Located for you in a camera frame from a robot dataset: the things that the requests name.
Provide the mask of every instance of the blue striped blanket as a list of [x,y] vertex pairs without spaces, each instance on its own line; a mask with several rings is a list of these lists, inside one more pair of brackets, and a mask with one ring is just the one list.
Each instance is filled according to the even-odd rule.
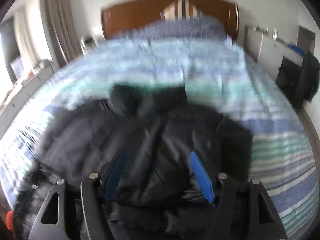
[[213,106],[250,129],[250,177],[263,182],[288,237],[301,239],[319,200],[309,140],[274,82],[229,39],[113,40],[61,69],[0,141],[0,178],[11,205],[52,115],[89,98],[107,98],[115,83],[148,90],[184,84],[190,102]]

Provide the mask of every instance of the white cabinet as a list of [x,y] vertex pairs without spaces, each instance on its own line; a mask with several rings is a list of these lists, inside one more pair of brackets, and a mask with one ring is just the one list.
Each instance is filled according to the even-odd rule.
[[21,85],[21,89],[16,87],[16,89],[19,89],[19,91],[0,111],[0,139],[5,134],[13,119],[17,116],[18,112],[22,109],[29,98],[31,98],[41,87],[41,85],[45,83],[52,75],[53,71],[49,65],[45,67],[38,75],[30,79],[30,81],[28,81],[26,84],[23,86]]
[[246,27],[244,49],[274,81],[278,77],[284,57],[299,66],[303,61],[303,57],[286,44],[250,27]]
[[285,46],[263,35],[258,64],[276,80],[282,64]]

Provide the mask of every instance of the curtain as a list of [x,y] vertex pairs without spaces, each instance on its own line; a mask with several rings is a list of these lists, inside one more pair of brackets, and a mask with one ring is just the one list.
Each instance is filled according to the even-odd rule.
[[48,19],[66,63],[82,54],[80,42],[71,15],[69,0],[47,0]]
[[21,7],[15,12],[13,27],[23,68],[25,73],[28,73],[38,63],[40,57],[36,52],[33,42],[30,38],[31,35],[28,27],[25,7]]

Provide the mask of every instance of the metal screw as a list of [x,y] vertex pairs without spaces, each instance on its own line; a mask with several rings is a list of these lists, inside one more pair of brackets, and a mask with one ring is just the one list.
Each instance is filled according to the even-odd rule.
[[63,183],[64,183],[64,179],[58,179],[58,180],[57,180],[57,184],[58,184],[58,185],[62,185]]
[[96,179],[97,177],[99,177],[99,174],[96,173],[96,172],[93,172],[93,173],[91,173],[91,174],[89,175],[89,178],[90,178],[90,179]]
[[226,179],[226,178],[227,178],[227,175],[222,172],[222,173],[219,173],[219,174],[218,174],[218,178],[219,178],[219,179]]
[[260,184],[260,179],[253,178],[252,179],[252,183],[255,184],[255,185],[258,185],[258,184]]

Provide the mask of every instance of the floor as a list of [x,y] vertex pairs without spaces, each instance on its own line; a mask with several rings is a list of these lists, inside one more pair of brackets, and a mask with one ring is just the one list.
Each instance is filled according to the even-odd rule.
[[[297,114],[304,126],[307,136],[309,137],[317,167],[320,167],[320,153],[318,150],[320,149],[320,147],[318,147],[320,142],[319,142],[319,139],[316,139],[314,136],[316,131],[314,130],[313,125],[312,126],[310,125],[310,119],[308,119],[309,117],[306,115],[304,110],[297,111]],[[317,171],[318,171],[318,177],[320,178],[320,168],[318,168]],[[6,201],[4,192],[2,191],[2,187],[0,184],[0,217],[3,219],[3,221],[5,221],[6,213],[9,210],[10,210],[9,205]]]

